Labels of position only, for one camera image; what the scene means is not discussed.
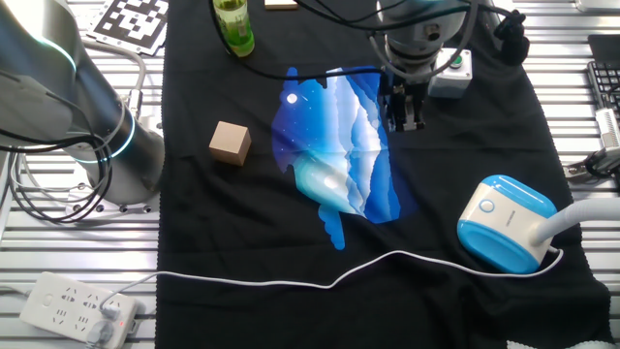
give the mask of metal rack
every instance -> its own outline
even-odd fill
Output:
[[[69,0],[82,34],[103,0]],[[525,15],[526,35],[532,42],[523,64],[542,103],[560,159],[571,163],[601,148],[594,119],[594,101],[585,75],[591,59],[587,35],[620,34],[619,16],[579,12],[574,2],[561,0],[515,1]],[[100,52],[90,52],[95,63],[119,93],[128,93],[136,78],[133,62]],[[142,123],[157,130],[161,122],[164,50],[145,57],[148,76],[144,86]],[[69,184],[75,162],[62,152],[29,156],[42,185]],[[575,200],[609,198],[612,181],[573,186]],[[64,209],[40,201],[47,210]],[[127,215],[94,227],[53,226],[20,211],[15,203],[0,241],[0,283],[23,289],[34,286],[44,270],[62,273],[97,286],[117,289],[156,269],[158,213]],[[620,341],[620,222],[582,224],[583,247],[595,276],[611,291],[610,324]],[[124,349],[152,349],[155,335],[155,279],[127,293],[141,303],[139,329]],[[81,349],[82,345],[22,324],[18,314],[21,296],[0,297],[0,348]]]

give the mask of blue graphic print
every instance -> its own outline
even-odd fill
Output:
[[[295,68],[288,72],[296,74]],[[409,193],[402,206],[394,190],[397,178],[377,103],[379,78],[328,78],[326,88],[316,80],[285,81],[272,124],[280,170],[293,166],[297,189],[320,204],[319,217],[339,250],[345,248],[340,212],[385,223],[415,207]]]

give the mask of green bottle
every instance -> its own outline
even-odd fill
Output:
[[[214,0],[215,13],[224,38],[239,57],[254,50],[254,34],[250,27],[247,0]]]

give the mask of blue and white device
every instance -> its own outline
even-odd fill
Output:
[[[543,194],[507,176],[492,175],[479,184],[458,220],[465,248],[499,270],[531,273],[541,265],[552,238],[532,242],[537,228],[557,212]]]

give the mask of white cylinder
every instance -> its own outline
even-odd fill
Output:
[[[591,220],[620,220],[620,198],[584,200],[564,208],[542,222],[531,236],[532,244],[540,245],[577,223]]]

